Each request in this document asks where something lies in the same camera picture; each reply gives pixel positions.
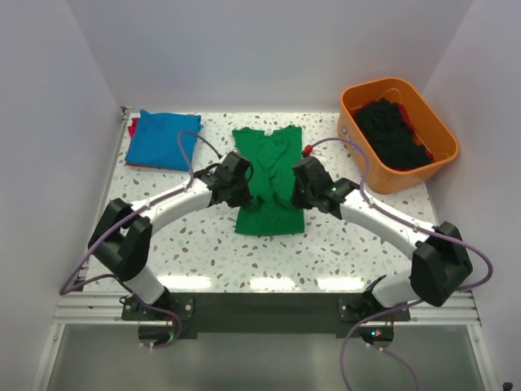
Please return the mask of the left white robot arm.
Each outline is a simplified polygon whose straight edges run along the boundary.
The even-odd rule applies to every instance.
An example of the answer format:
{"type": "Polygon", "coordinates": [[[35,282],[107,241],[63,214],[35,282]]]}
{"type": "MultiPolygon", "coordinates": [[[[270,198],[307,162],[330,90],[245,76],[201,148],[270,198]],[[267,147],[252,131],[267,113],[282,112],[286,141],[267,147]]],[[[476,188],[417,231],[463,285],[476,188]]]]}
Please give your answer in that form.
{"type": "Polygon", "coordinates": [[[167,225],[189,213],[226,203],[231,208],[252,201],[249,181],[253,164],[230,152],[183,184],[145,200],[110,201],[89,242],[94,256],[140,301],[149,319],[163,318],[172,308],[169,290],[147,266],[151,238],[167,225]]]}

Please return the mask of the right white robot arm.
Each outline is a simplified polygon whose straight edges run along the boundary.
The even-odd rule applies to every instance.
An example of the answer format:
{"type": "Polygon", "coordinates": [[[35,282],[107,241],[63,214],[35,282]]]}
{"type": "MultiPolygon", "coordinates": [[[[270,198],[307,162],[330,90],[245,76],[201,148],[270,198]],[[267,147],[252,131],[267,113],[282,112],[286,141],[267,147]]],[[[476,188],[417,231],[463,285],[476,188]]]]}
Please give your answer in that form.
{"type": "Polygon", "coordinates": [[[360,226],[393,245],[411,262],[407,271],[378,277],[348,304],[358,316],[380,320],[392,307],[417,300],[440,307],[473,271],[455,225],[444,222],[433,226],[400,212],[389,217],[381,212],[382,203],[371,199],[361,185],[346,178],[333,180],[315,157],[298,161],[292,171],[291,202],[295,207],[318,209],[360,226]]]}

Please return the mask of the green t shirt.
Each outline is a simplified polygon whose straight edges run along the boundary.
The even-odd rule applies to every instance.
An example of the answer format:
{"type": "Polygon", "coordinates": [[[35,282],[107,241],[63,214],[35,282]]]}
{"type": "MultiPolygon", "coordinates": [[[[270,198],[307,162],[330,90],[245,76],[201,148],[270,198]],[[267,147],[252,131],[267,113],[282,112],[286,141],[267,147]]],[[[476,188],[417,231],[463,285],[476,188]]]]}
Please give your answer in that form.
{"type": "Polygon", "coordinates": [[[255,236],[304,233],[304,212],[291,203],[292,167],[301,158],[302,129],[289,125],[268,134],[245,127],[233,130],[232,135],[240,154],[253,165],[252,202],[239,209],[235,232],[255,236]]]}

